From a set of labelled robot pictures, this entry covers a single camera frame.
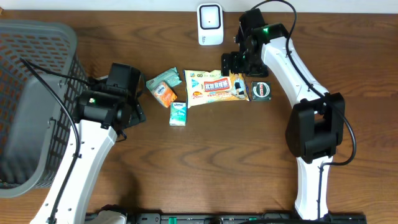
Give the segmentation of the orange tissue pack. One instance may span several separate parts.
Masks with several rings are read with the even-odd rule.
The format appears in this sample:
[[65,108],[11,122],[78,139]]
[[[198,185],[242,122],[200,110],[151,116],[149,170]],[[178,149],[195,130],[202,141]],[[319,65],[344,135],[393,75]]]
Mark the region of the orange tissue pack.
[[165,108],[168,108],[177,99],[177,95],[166,82],[160,82],[151,93]]

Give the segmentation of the teal Kleenex tissue pack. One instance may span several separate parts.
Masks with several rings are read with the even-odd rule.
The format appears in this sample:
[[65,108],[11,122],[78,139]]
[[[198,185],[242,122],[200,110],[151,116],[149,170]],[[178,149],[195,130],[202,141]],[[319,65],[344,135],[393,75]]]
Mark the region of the teal Kleenex tissue pack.
[[185,126],[187,121],[187,104],[181,102],[173,102],[170,105],[170,120],[171,126]]

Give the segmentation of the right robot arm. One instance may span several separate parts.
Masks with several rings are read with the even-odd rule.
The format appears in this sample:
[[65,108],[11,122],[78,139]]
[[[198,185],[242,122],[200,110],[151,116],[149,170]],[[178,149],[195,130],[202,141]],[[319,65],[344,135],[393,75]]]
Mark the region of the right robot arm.
[[234,41],[239,50],[222,55],[223,73],[275,75],[292,107],[285,139],[298,165],[295,211],[303,220],[324,220],[328,167],[343,138],[342,95],[316,81],[296,53],[290,32],[281,23],[267,24],[260,9],[243,13]]

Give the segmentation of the yellow wet wipes pack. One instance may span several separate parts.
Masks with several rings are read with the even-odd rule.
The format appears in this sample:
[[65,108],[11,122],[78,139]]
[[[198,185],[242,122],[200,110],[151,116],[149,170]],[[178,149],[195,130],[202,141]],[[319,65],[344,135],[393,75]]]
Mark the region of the yellow wet wipes pack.
[[247,85],[241,73],[223,76],[221,70],[211,72],[184,70],[187,108],[221,101],[249,101]]

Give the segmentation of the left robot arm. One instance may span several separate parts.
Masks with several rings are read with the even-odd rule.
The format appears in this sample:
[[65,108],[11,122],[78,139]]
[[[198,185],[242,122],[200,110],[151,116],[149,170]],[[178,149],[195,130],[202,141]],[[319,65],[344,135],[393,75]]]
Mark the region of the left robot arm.
[[124,130],[145,121],[138,98],[146,89],[138,69],[113,63],[109,75],[93,80],[68,115],[71,134],[47,197],[32,223],[130,223],[115,205],[97,214],[87,208],[101,167]]

